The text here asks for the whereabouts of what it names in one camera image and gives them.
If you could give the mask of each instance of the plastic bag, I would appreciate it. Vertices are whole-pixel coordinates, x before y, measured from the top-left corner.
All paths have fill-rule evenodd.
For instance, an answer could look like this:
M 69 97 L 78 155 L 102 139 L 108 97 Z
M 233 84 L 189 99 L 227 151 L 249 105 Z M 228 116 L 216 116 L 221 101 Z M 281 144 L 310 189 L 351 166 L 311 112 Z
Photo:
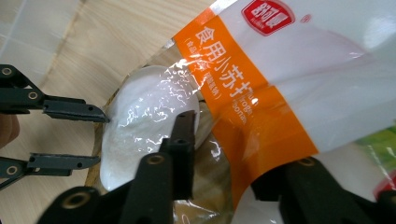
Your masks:
M 361 13 L 351 13 L 352 8 Z M 391 8 L 395 3 L 389 0 L 218 1 L 175 35 L 148 66 L 166 67 L 166 74 L 188 84 L 174 83 L 183 96 L 201 102 L 204 128 L 198 126 L 197 134 L 204 134 L 197 153 L 206 156 L 197 161 L 196 173 L 208 177 L 197 176 L 194 193 L 217 183 L 213 193 L 219 196 L 202 190 L 207 194 L 197 193 L 194 201 L 177 202 L 176 220 L 230 220 L 250 183 L 266 171 L 392 126 L 396 17 Z M 171 80 L 162 78 L 160 83 Z M 121 128 L 114 125 L 105 136 Z M 206 138 L 210 128 L 213 136 Z M 103 164 L 114 149 L 104 143 Z M 212 169 L 219 176 L 230 172 L 231 182 L 214 181 L 220 177 L 210 177 L 206 165 L 199 165 L 205 162 L 216 164 Z M 228 163 L 230 170 L 220 169 Z

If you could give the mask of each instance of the red logo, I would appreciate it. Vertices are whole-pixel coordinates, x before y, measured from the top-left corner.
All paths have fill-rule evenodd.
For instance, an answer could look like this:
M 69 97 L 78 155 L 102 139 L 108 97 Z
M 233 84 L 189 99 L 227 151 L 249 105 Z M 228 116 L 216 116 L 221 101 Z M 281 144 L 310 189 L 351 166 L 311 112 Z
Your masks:
M 294 23 L 293 12 L 278 0 L 254 0 L 242 10 L 242 15 L 262 35 L 271 35 Z

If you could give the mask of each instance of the wooden table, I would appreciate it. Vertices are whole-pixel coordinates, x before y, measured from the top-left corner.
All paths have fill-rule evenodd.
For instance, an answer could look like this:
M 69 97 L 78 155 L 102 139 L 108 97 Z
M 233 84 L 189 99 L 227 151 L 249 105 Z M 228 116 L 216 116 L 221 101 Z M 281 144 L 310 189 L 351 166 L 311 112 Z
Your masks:
M 215 0 L 82 1 L 44 84 L 50 95 L 104 105 L 124 78 Z M 0 156 L 27 160 L 29 152 L 91 155 L 93 125 L 19 116 L 21 134 Z M 35 223 L 66 189 L 83 185 L 87 171 L 70 177 L 30 176 L 0 191 L 3 223 Z

